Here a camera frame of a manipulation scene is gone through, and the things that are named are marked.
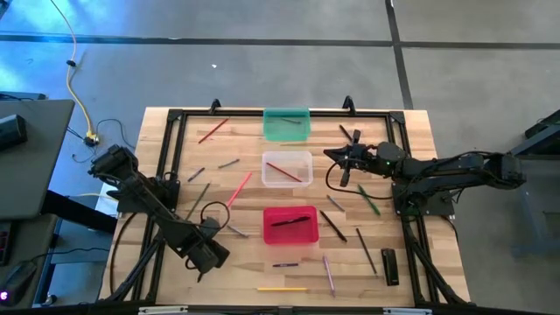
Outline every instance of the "yellow pencil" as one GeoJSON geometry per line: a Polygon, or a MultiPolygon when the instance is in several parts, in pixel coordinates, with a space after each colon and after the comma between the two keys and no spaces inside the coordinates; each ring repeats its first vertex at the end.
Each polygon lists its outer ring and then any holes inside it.
{"type": "Polygon", "coordinates": [[[258,291],[307,291],[307,288],[256,288],[258,291]]]}

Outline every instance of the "pink pencil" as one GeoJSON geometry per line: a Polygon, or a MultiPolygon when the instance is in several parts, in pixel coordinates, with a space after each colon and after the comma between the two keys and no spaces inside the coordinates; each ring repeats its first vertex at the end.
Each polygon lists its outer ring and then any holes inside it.
{"type": "Polygon", "coordinates": [[[231,196],[231,198],[229,199],[229,201],[227,202],[227,207],[231,207],[231,204],[234,203],[235,197],[237,197],[237,195],[239,194],[239,192],[243,189],[243,187],[245,186],[245,184],[247,184],[247,182],[249,181],[251,175],[253,174],[252,171],[250,171],[247,176],[245,177],[245,179],[241,182],[241,185],[239,185],[239,187],[237,187],[237,190],[234,192],[234,195],[231,196]]]}

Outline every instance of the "plastic container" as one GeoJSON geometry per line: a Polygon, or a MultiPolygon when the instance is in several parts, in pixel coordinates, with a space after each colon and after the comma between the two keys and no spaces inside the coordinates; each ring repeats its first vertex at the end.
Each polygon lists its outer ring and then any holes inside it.
{"type": "Polygon", "coordinates": [[[262,130],[268,141],[305,141],[311,132],[308,108],[266,108],[262,130]]]}
{"type": "Polygon", "coordinates": [[[269,245],[314,243],[319,239],[315,206],[276,206],[262,212],[262,238],[269,245]],[[272,227],[272,224],[309,217],[309,220],[272,227]]]}
{"type": "Polygon", "coordinates": [[[262,183],[269,188],[306,187],[313,181],[308,151],[267,151],[262,154],[262,183]]]}

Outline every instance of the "pen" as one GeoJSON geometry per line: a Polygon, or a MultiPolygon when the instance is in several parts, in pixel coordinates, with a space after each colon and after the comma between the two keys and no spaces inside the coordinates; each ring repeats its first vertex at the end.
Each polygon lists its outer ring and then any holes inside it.
{"type": "Polygon", "coordinates": [[[323,263],[325,264],[326,275],[329,277],[329,284],[331,285],[331,294],[334,298],[334,283],[333,276],[331,275],[331,269],[329,268],[329,262],[326,260],[326,256],[323,255],[323,263]]]}
{"type": "Polygon", "coordinates": [[[297,267],[299,263],[297,262],[287,262],[287,263],[275,263],[272,267],[297,267]]]}
{"type": "Polygon", "coordinates": [[[280,221],[280,222],[276,222],[276,223],[272,223],[270,224],[272,227],[280,227],[282,225],[287,225],[287,224],[291,224],[291,223],[298,223],[298,222],[303,222],[303,221],[308,221],[310,219],[310,217],[299,217],[296,219],[292,219],[292,220],[286,220],[286,221],[280,221]]]}
{"type": "Polygon", "coordinates": [[[346,210],[344,210],[344,208],[340,205],[340,203],[336,202],[335,199],[333,199],[333,197],[326,195],[326,197],[332,202],[332,204],[337,207],[340,211],[342,212],[346,212],[346,210]]]}
{"type": "Polygon", "coordinates": [[[334,229],[334,232],[336,232],[336,234],[339,236],[339,238],[344,242],[348,242],[347,238],[342,234],[342,232],[340,232],[340,230],[334,225],[334,223],[331,221],[331,219],[328,216],[326,216],[326,213],[324,213],[323,210],[319,210],[319,212],[321,213],[323,218],[325,218],[325,220],[329,223],[331,228],[334,229]]]}
{"type": "Polygon", "coordinates": [[[237,227],[230,226],[229,224],[227,224],[226,227],[229,228],[230,230],[236,232],[238,235],[249,238],[249,236],[247,234],[240,231],[239,228],[237,228],[237,227]]]}
{"type": "Polygon", "coordinates": [[[366,191],[364,190],[364,188],[363,188],[360,184],[358,184],[358,191],[360,192],[361,197],[363,197],[363,198],[367,201],[367,203],[368,203],[369,206],[374,210],[374,212],[375,212],[377,215],[382,215],[382,213],[379,212],[379,209],[377,208],[377,206],[375,205],[375,203],[373,203],[373,202],[369,199],[368,194],[366,193],[366,191]]]}
{"type": "Polygon", "coordinates": [[[288,122],[288,123],[301,124],[301,122],[299,122],[299,121],[295,121],[295,120],[288,119],[288,118],[280,118],[280,119],[282,119],[283,121],[288,122]]]}

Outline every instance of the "green pencil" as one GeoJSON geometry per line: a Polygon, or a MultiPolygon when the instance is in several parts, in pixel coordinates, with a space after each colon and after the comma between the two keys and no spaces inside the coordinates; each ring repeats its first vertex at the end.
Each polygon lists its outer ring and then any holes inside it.
{"type": "Polygon", "coordinates": [[[369,204],[369,206],[374,210],[374,212],[377,215],[382,215],[381,212],[379,212],[379,209],[377,208],[377,206],[375,205],[375,203],[373,203],[369,198],[368,198],[368,194],[366,193],[366,191],[364,190],[364,188],[361,185],[358,185],[358,191],[360,192],[361,197],[363,197],[367,203],[369,204]]]}

